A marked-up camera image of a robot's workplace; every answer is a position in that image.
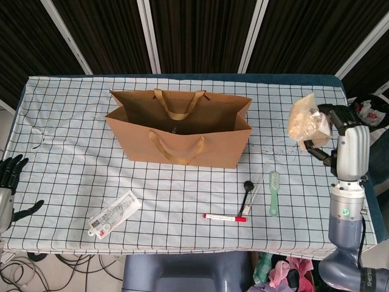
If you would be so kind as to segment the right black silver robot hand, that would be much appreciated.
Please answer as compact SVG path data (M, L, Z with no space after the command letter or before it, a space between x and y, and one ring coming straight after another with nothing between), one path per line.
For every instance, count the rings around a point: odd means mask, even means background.
M337 148L328 155L315 148L313 141L304 142L307 151L341 181L357 181L368 172L370 130L345 105L321 104L318 110L329 118L338 131Z

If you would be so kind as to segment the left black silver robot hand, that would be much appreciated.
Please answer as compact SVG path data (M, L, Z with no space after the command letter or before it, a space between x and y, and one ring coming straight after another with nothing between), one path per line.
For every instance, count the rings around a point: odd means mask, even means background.
M37 212L44 204L44 200L39 200L29 209L18 212L14 210L19 177L28 161L29 159L23 158L22 155L1 160L1 233L9 229L13 222Z

